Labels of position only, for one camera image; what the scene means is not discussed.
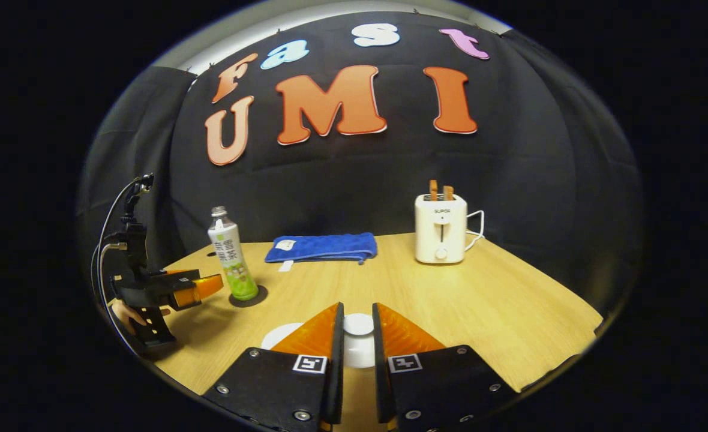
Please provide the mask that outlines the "black backdrop cloth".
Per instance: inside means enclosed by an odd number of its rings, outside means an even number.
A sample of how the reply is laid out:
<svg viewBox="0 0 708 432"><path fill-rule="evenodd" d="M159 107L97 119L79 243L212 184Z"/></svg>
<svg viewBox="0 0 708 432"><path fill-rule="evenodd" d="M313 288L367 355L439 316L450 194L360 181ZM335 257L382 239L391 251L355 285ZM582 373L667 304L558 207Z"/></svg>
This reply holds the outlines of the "black backdrop cloth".
<svg viewBox="0 0 708 432"><path fill-rule="evenodd" d="M244 242L414 232L429 181L484 235L606 317L640 261L633 151L547 49L444 17L368 11L276 32L203 71L150 66L97 129L75 205L83 271L137 176L151 266L209 243L223 206Z"/></svg>

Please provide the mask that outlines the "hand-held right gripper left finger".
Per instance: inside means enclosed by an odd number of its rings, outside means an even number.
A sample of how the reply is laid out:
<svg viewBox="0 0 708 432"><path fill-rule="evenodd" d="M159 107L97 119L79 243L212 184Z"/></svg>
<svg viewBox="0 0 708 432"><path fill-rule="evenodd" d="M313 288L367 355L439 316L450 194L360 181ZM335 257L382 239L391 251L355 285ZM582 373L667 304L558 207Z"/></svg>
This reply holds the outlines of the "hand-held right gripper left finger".
<svg viewBox="0 0 708 432"><path fill-rule="evenodd" d="M344 317L337 302L273 348L248 347L204 398L261 432L332 432L342 418Z"/></svg>

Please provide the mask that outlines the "blue folded towel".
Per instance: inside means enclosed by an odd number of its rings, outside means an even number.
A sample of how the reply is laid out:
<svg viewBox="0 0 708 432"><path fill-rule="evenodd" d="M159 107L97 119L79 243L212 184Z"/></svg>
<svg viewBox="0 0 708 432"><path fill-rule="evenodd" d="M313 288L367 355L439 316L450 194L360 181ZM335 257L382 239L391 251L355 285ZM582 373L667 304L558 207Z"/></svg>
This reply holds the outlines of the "blue folded towel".
<svg viewBox="0 0 708 432"><path fill-rule="evenodd" d="M264 262L356 262L376 257L378 246L370 233L343 235L282 236L275 238Z"/></svg>

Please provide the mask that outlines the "dark round coaster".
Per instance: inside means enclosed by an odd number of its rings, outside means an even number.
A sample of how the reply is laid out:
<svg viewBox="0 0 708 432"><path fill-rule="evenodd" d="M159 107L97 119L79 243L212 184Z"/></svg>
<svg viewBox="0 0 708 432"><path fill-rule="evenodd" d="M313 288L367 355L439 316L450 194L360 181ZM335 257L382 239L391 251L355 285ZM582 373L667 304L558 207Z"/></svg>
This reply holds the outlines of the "dark round coaster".
<svg viewBox="0 0 708 432"><path fill-rule="evenodd" d="M236 298L233 293L229 295L228 300L231 306L234 307L250 307L259 304L268 297L268 290L263 285L256 285L256 293L253 296L245 299Z"/></svg>

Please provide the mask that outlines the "cream toaster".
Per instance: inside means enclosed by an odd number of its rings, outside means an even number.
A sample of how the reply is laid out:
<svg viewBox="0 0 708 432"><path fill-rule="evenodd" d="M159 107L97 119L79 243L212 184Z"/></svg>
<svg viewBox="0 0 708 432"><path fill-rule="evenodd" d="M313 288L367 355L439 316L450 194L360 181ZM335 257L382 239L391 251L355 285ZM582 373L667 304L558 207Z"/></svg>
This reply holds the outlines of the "cream toaster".
<svg viewBox="0 0 708 432"><path fill-rule="evenodd" d="M415 259L421 263L452 265L466 256L466 200L441 197L431 200L430 194L420 194L414 201Z"/></svg>

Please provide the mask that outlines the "clear water bottle green label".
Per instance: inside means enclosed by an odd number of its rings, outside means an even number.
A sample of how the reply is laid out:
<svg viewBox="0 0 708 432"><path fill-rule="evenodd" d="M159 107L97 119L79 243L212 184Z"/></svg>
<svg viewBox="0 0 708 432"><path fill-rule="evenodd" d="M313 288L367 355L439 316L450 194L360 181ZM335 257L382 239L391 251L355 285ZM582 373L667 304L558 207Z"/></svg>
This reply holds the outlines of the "clear water bottle green label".
<svg viewBox="0 0 708 432"><path fill-rule="evenodd" d="M239 227L229 219L227 210L223 206L213 207L211 218L208 229L209 240L214 246L231 295L239 302L252 301L258 297L260 289L242 254Z"/></svg>

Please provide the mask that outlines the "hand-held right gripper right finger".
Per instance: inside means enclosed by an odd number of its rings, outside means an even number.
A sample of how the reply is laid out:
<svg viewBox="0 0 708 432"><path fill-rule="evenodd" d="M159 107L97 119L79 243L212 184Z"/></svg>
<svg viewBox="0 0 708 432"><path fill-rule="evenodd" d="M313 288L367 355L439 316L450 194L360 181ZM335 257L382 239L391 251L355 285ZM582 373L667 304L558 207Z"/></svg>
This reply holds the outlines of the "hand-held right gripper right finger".
<svg viewBox="0 0 708 432"><path fill-rule="evenodd" d="M447 347L381 303L374 322L376 412L387 432L482 432L520 394L469 345Z"/></svg>

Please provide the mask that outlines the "white teacup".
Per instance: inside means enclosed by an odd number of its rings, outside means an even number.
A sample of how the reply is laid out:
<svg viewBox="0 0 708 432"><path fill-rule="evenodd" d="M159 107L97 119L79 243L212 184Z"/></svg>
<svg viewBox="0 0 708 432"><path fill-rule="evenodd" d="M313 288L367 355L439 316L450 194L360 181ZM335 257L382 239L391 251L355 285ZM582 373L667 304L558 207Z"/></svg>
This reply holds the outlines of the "white teacup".
<svg viewBox="0 0 708 432"><path fill-rule="evenodd" d="M275 345L279 344L279 342L300 328L302 325L304 325L302 322L286 323L285 325L272 329L262 339L260 348L264 350L271 350L275 347Z"/></svg>

